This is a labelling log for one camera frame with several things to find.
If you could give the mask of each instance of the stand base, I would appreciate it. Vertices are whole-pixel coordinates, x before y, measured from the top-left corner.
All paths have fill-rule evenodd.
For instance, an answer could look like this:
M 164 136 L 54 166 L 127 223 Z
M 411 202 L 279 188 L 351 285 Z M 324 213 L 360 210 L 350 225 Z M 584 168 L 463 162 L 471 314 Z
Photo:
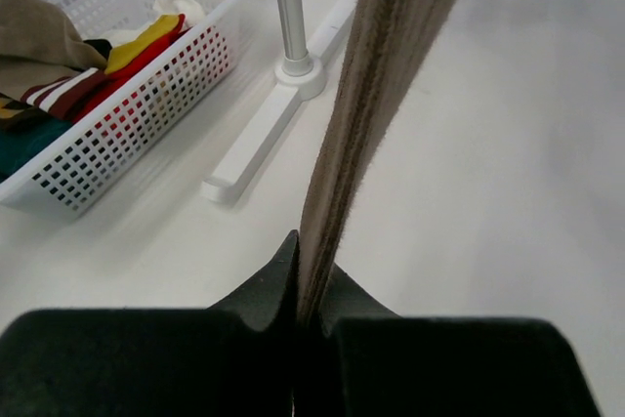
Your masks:
M 348 34 L 357 0 L 339 0 L 312 36 L 312 71 L 300 77 L 276 69 L 277 83 L 213 173 L 202 182 L 203 196 L 233 204 L 267 158 L 293 114 L 325 88 L 324 67 Z

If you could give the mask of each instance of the striped fabric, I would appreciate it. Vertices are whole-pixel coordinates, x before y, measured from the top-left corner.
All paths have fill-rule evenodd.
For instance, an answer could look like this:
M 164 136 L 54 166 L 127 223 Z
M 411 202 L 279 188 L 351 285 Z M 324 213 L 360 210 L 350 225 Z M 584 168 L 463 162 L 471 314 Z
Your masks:
M 106 75 L 101 70 L 90 68 L 74 77 L 64 76 L 31 87 L 20 97 L 20 101 L 58 119 L 70 119 L 81 100 L 105 81 Z

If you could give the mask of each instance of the yellow fabric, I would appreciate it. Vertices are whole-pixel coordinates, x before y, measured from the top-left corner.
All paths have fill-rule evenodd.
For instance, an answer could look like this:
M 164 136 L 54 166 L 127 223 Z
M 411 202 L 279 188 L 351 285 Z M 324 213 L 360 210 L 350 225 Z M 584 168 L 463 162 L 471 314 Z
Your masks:
M 108 56 L 108 66 L 104 73 L 116 72 L 131 63 L 147 46 L 161 36 L 171 32 L 178 25 L 179 19 L 178 15 L 163 15 L 146 31 L 141 33 L 135 41 L 113 48 Z
M 9 104 L 11 101 L 11 99 L 0 97 L 0 119 L 11 119 L 16 114 L 20 114 L 22 112 L 21 109 L 5 109 L 4 106 Z

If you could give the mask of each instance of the basket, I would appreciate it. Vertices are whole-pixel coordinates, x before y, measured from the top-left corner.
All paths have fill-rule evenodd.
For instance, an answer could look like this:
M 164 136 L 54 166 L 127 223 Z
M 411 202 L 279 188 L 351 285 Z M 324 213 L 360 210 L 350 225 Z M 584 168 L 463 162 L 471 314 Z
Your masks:
M 46 0 L 84 38 L 156 20 L 154 0 Z M 0 204 L 73 219 L 236 65 L 240 0 L 197 0 L 207 17 L 0 184 Z

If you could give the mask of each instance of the clothing rack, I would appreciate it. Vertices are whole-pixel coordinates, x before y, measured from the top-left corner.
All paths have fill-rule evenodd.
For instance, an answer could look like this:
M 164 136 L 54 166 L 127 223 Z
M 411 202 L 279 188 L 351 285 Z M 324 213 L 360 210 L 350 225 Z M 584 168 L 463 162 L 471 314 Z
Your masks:
M 204 196 L 215 202 L 234 203 L 300 104 L 325 89 L 325 68 L 350 30 L 356 1 L 338 0 L 307 43 L 302 0 L 277 0 L 284 58 L 275 67 L 275 86 L 212 174 L 204 179 Z

